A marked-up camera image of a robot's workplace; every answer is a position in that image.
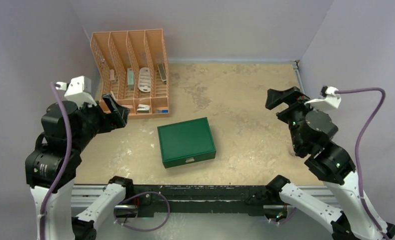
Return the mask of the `green jewelry box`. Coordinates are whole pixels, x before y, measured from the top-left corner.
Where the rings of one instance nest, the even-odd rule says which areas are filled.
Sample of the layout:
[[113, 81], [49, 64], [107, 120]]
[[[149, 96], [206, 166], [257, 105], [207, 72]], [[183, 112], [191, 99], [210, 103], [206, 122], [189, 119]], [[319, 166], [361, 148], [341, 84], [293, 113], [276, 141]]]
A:
[[217, 149], [207, 117], [157, 127], [161, 161], [173, 168], [212, 160]]

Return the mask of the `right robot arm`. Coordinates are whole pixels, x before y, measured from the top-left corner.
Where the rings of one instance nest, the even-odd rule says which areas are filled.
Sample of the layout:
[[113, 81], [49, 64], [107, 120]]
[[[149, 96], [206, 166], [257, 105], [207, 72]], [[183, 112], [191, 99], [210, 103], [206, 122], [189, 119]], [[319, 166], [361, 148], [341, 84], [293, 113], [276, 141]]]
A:
[[271, 203], [283, 202], [302, 211], [335, 240], [390, 240], [395, 236], [395, 225], [383, 220], [366, 196], [359, 157], [351, 157], [333, 142], [339, 129], [328, 111], [339, 107], [342, 92], [324, 86], [320, 95], [310, 99], [297, 87], [269, 89], [265, 107], [272, 110], [287, 105], [276, 116], [288, 125], [293, 151], [331, 191], [338, 207], [304, 192], [281, 175], [266, 185], [266, 197]]

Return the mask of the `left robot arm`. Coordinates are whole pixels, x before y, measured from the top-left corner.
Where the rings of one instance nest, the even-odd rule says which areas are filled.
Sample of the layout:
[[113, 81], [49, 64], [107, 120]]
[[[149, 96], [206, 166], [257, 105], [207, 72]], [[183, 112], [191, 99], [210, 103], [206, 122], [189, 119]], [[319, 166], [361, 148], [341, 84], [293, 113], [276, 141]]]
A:
[[109, 211], [118, 202], [127, 205], [134, 200], [132, 180], [115, 176], [104, 196], [83, 213], [72, 216], [72, 190], [82, 151], [96, 135], [127, 125], [129, 108], [119, 105], [110, 94], [105, 94], [103, 100], [109, 112], [104, 112], [97, 102], [77, 105], [58, 100], [41, 118], [43, 132], [25, 160], [26, 183], [35, 202], [40, 240], [94, 240]]

